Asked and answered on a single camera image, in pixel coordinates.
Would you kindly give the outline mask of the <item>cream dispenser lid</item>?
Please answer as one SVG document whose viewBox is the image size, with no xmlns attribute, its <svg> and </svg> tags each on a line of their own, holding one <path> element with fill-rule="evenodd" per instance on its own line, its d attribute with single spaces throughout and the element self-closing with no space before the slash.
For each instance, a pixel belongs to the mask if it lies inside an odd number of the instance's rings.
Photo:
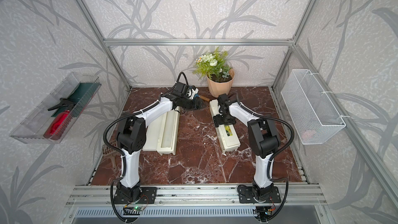
<svg viewBox="0 0 398 224">
<path fill-rule="evenodd" d="M 212 100 L 209 103 L 210 113 L 216 128 L 217 137 L 220 143 L 222 154 L 226 152 L 236 151 L 240 147 L 238 135 L 232 124 L 223 124 L 222 117 L 219 114 L 219 106 L 217 100 Z"/>
</svg>

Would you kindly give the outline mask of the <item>cream dispenser base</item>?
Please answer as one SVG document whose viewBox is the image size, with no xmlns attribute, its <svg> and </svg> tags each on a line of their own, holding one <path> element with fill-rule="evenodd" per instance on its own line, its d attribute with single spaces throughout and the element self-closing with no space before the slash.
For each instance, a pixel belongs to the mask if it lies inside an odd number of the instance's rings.
<svg viewBox="0 0 398 224">
<path fill-rule="evenodd" d="M 180 107 L 167 112 L 153 121 L 147 128 L 143 151 L 156 151 L 160 155 L 176 154 Z"/>
</svg>

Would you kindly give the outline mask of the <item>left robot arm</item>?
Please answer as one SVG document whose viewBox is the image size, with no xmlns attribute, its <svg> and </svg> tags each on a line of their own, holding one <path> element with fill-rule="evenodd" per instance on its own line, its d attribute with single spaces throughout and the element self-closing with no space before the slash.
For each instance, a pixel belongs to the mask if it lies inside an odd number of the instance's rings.
<svg viewBox="0 0 398 224">
<path fill-rule="evenodd" d="M 117 186 L 120 191 L 133 195 L 140 190 L 139 159 L 149 124 L 177 107 L 199 110 L 203 101 L 197 96 L 198 92 L 195 86 L 177 82 L 171 90 L 160 94 L 154 103 L 137 112 L 123 114 L 118 119 L 116 140 L 122 158 L 122 175 Z"/>
</svg>

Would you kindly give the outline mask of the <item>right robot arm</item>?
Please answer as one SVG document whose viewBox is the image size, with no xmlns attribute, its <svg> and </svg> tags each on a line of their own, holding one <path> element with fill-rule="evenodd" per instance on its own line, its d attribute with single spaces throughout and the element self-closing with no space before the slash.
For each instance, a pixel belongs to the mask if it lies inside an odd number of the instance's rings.
<svg viewBox="0 0 398 224">
<path fill-rule="evenodd" d="M 272 156 L 281 144 L 276 123 L 280 119 L 263 116 L 239 102 L 231 99 L 227 94 L 218 96 L 219 115 L 215 117 L 216 126 L 235 124 L 238 119 L 248 128 L 248 138 L 251 151 L 256 155 L 256 172 L 252 184 L 252 195 L 263 201 L 274 188 L 272 179 Z"/>
</svg>

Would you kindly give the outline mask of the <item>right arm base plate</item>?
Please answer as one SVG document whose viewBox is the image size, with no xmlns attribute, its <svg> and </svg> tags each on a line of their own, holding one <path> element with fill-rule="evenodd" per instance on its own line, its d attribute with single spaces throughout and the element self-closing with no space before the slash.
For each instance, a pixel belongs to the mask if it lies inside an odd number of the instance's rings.
<svg viewBox="0 0 398 224">
<path fill-rule="evenodd" d="M 281 203 L 279 189 L 271 184 L 266 188 L 239 185 L 237 187 L 240 203 Z"/>
</svg>

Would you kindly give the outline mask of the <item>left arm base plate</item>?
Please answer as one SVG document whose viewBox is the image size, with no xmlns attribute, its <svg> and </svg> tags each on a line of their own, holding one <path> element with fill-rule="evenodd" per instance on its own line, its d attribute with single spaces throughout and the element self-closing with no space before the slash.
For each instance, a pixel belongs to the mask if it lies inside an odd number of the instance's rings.
<svg viewBox="0 0 398 224">
<path fill-rule="evenodd" d="M 157 196 L 157 187 L 140 187 L 133 190 L 116 190 L 115 204 L 154 204 Z"/>
</svg>

